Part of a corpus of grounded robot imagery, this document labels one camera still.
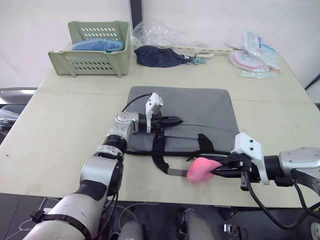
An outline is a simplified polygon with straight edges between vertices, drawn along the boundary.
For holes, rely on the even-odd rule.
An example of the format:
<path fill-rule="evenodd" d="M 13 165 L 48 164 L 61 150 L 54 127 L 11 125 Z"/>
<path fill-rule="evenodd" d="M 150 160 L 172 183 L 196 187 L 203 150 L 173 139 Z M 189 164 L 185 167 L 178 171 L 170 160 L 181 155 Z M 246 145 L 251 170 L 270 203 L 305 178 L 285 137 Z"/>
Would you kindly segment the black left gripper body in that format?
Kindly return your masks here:
<path fill-rule="evenodd" d="M 165 120 L 167 119 L 166 116 L 162 116 L 161 113 L 152 114 L 151 115 L 151 131 L 153 133 L 162 133 Z"/>

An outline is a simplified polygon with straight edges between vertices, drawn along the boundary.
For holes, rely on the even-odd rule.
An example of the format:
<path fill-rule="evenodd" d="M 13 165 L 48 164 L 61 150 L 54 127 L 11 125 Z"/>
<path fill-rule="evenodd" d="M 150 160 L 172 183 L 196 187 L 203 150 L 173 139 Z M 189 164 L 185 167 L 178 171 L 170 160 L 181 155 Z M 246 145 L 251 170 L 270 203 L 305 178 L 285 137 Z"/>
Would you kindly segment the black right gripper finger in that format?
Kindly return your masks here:
<path fill-rule="evenodd" d="M 220 177 L 241 177 L 242 171 L 237 168 L 218 167 L 212 170 L 211 173 Z"/>
<path fill-rule="evenodd" d="M 237 157 L 235 155 L 228 155 L 224 157 L 218 157 L 216 159 L 223 166 L 236 166 L 237 165 Z"/>

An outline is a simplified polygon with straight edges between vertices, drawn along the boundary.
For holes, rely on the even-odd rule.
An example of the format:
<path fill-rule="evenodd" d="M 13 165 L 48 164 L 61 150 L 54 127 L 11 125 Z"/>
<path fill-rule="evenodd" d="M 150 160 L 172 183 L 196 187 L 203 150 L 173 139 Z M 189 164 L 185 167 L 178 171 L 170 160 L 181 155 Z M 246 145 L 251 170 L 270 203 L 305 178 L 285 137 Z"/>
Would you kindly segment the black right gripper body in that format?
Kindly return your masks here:
<path fill-rule="evenodd" d="M 261 181 L 258 167 L 253 163 L 251 157 L 246 154 L 232 154 L 231 160 L 231 178 L 240 178 L 243 182 L 247 179 L 251 183 Z"/>

